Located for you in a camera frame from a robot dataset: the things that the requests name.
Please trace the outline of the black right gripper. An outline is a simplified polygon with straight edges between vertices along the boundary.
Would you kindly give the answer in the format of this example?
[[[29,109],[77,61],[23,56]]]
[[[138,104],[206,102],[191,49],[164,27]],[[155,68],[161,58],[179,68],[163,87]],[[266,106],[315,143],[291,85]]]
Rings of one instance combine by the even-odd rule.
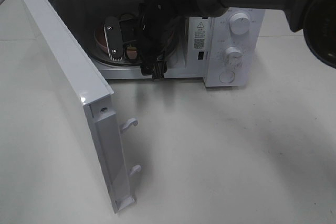
[[[132,20],[139,59],[126,62],[140,66],[143,76],[150,76],[152,80],[164,79],[168,59],[178,42],[175,33],[181,14],[172,1],[148,1],[139,4],[139,15]],[[104,33],[110,60],[121,61],[123,40],[116,17],[105,19]]]

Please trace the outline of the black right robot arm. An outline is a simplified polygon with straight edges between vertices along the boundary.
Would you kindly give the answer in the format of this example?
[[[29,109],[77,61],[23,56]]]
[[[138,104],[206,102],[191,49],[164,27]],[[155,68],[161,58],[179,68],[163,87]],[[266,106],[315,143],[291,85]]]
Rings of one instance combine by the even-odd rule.
[[[290,30],[302,31],[310,51],[335,67],[335,0],[143,0],[131,36],[141,73],[164,77],[168,39],[181,17],[219,17],[231,7],[282,10]]]

